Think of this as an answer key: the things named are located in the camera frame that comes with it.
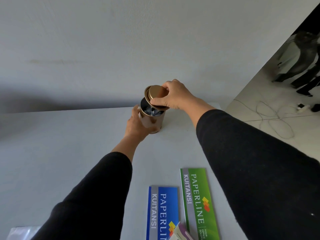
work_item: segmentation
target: left arm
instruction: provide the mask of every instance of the left arm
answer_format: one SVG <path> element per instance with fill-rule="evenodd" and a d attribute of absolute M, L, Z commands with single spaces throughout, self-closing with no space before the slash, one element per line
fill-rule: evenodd
<path fill-rule="evenodd" d="M 154 129 L 142 125 L 136 105 L 120 143 L 53 208 L 32 240 L 120 239 L 134 152 Z"/>

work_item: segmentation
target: green booklet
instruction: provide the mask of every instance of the green booklet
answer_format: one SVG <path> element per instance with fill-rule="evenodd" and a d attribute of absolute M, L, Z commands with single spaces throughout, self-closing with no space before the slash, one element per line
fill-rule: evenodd
<path fill-rule="evenodd" d="M 204 168 L 180 169 L 186 228 L 194 240 L 219 240 Z"/>

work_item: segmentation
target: left hand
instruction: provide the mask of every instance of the left hand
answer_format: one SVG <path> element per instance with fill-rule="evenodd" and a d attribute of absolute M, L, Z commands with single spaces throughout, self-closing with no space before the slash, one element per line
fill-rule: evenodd
<path fill-rule="evenodd" d="M 147 135 L 157 130 L 157 127 L 146 128 L 143 126 L 139 117 L 140 109 L 135 105 L 132 109 L 132 116 L 127 121 L 127 128 L 125 129 L 124 136 L 136 137 L 140 142 L 143 141 Z"/>

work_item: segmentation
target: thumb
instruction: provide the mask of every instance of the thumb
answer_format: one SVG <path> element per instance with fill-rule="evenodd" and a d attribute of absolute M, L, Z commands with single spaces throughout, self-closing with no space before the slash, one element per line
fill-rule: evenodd
<path fill-rule="evenodd" d="M 157 106 L 167 106 L 168 104 L 166 97 L 155 97 L 150 100 L 150 103 Z"/>
<path fill-rule="evenodd" d="M 149 128 L 148 128 L 148 133 L 150 134 L 150 133 L 153 133 L 153 132 L 159 131 L 159 130 L 160 130 L 160 129 L 159 129 L 158 127 L 155 127 L 155 126 L 149 127 Z"/>

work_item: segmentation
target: cylindrical container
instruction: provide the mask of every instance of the cylindrical container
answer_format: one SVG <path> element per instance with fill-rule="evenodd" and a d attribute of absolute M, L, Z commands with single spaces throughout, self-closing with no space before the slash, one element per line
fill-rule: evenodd
<path fill-rule="evenodd" d="M 150 100 L 153 98 L 162 98 L 167 96 L 168 93 L 168 90 L 159 85 L 149 86 L 144 91 L 145 97 L 140 102 L 141 122 L 146 128 L 153 126 L 159 128 L 152 134 L 157 133 L 161 129 L 166 110 L 169 109 L 169 107 L 152 105 Z"/>

